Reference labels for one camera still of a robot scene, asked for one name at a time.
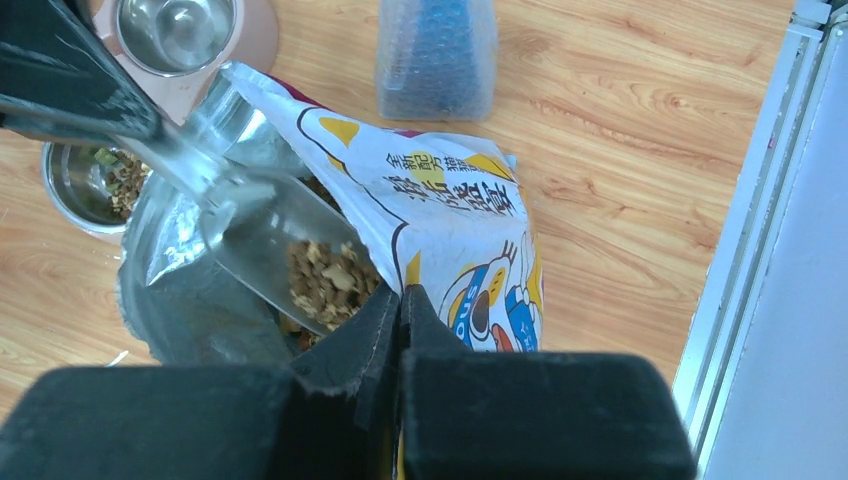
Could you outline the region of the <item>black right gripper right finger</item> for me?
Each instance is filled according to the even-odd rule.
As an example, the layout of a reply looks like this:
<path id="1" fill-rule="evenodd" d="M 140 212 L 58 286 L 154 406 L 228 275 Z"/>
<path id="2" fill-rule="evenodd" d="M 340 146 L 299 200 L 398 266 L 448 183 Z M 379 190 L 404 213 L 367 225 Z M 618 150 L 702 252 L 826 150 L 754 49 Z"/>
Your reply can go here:
<path id="1" fill-rule="evenodd" d="M 693 479 L 662 375 L 624 353 L 475 352 L 409 286 L 400 319 L 408 479 Z"/>

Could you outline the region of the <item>clear plastic food scoop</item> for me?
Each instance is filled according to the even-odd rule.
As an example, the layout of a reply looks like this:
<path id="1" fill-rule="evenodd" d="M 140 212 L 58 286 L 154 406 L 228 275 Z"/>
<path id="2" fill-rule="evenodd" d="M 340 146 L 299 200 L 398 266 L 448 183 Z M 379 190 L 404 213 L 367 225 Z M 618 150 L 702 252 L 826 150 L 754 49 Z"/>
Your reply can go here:
<path id="1" fill-rule="evenodd" d="M 280 168 L 240 165 L 171 128 L 147 140 L 116 141 L 198 205 L 197 228 L 221 267 L 302 327 L 329 334 L 290 293 L 288 248 L 314 241 L 364 256 L 356 230 L 338 211 Z"/>

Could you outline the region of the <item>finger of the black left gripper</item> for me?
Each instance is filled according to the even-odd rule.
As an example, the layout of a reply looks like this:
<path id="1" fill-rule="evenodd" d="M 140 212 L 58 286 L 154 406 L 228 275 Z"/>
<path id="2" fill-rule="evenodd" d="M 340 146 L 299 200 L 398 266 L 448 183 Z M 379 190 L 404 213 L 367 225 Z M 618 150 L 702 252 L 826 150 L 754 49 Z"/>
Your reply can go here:
<path id="1" fill-rule="evenodd" d="M 162 116 L 97 36 L 86 1 L 1 4 L 1 126 L 35 139 L 150 140 Z"/>

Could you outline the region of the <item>cat food bag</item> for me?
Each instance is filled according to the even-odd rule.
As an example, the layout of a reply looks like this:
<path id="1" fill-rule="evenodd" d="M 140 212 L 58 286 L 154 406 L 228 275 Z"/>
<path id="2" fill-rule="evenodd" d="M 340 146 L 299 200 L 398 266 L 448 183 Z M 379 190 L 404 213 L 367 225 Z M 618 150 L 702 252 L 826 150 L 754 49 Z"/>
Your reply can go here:
<path id="1" fill-rule="evenodd" d="M 218 70 L 184 128 L 242 165 L 317 178 L 365 246 L 377 290 L 422 287 L 470 349 L 539 348 L 531 215 L 515 158 L 492 141 L 373 126 L 240 62 Z M 292 359 L 284 316 L 209 255 L 198 215 L 160 175 L 148 177 L 121 241 L 116 300 L 127 329 L 165 364 Z"/>

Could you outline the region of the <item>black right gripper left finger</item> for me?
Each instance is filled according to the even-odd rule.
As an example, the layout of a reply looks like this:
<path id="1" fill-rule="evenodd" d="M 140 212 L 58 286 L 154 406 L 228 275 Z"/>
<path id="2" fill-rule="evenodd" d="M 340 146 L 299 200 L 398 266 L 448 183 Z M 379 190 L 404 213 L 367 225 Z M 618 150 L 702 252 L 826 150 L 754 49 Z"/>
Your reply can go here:
<path id="1" fill-rule="evenodd" d="M 393 479 L 400 299 L 289 364 L 67 367 L 1 429 L 5 479 Z"/>

